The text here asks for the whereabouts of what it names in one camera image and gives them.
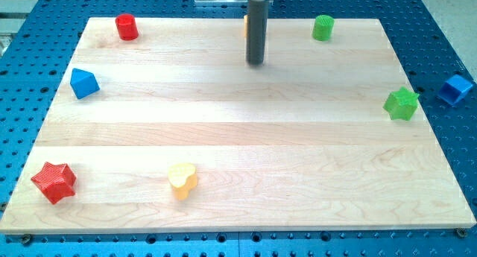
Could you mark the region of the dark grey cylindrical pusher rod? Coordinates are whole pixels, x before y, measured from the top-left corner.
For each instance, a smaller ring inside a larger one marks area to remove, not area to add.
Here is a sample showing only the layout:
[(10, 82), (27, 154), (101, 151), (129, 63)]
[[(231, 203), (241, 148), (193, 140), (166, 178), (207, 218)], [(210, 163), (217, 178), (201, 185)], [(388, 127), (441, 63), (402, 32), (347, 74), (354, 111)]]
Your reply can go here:
[(247, 0), (246, 61), (251, 66), (263, 64), (269, 0)]

